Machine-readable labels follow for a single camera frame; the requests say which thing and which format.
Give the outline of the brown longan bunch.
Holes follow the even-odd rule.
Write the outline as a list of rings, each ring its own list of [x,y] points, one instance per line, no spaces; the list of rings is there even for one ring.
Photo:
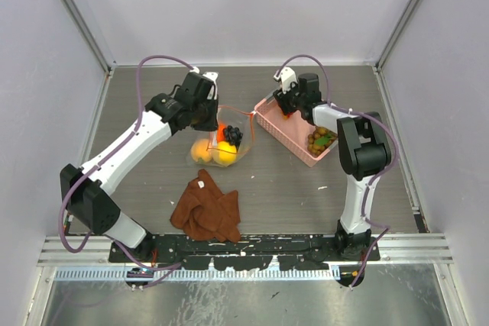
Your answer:
[[[307,150],[312,156],[318,157],[329,149],[336,140],[336,133],[325,127],[316,127],[307,137]]]

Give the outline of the dark grape bunch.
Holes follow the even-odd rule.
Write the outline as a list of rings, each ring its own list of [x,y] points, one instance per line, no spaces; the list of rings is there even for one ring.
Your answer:
[[[234,146],[238,150],[241,145],[243,133],[238,127],[227,125],[225,129],[225,138],[225,142],[227,142],[231,146]]]

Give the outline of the orange peach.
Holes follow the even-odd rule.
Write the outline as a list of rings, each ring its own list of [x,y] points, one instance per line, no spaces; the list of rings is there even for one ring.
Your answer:
[[[212,153],[209,150],[209,141],[199,139],[191,147],[190,155],[197,163],[209,163],[212,161]]]

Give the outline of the clear zip top bag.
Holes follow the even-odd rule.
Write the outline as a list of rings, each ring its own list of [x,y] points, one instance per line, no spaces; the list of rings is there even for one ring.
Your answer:
[[[249,152],[254,143],[254,112],[220,105],[217,123],[216,131],[199,132],[189,150],[188,161],[228,167]]]

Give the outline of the yellow apple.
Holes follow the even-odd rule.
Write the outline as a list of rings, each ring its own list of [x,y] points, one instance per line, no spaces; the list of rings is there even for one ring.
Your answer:
[[[220,141],[212,153],[214,161],[222,166],[232,165],[237,159],[236,146],[226,141]]]

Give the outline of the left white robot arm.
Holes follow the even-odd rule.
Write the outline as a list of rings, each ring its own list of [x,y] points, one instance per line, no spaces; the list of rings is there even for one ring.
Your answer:
[[[124,214],[112,194],[148,153],[177,132],[187,127],[217,130],[217,78],[215,72],[188,72],[173,94],[155,95],[133,125],[98,156],[79,168],[68,164],[61,170],[63,204],[90,234],[115,240],[136,262],[151,257],[153,234]]]

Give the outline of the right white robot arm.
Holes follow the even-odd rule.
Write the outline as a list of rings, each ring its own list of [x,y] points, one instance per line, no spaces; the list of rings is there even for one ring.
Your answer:
[[[377,112],[355,112],[324,101],[315,73],[298,76],[285,67],[275,73],[274,80],[278,89],[273,96],[285,115],[298,111],[304,121],[327,128],[337,136],[347,191],[335,232],[335,251],[343,260],[353,260],[371,244],[374,190],[381,175],[394,162],[396,154],[388,141],[395,138]]]

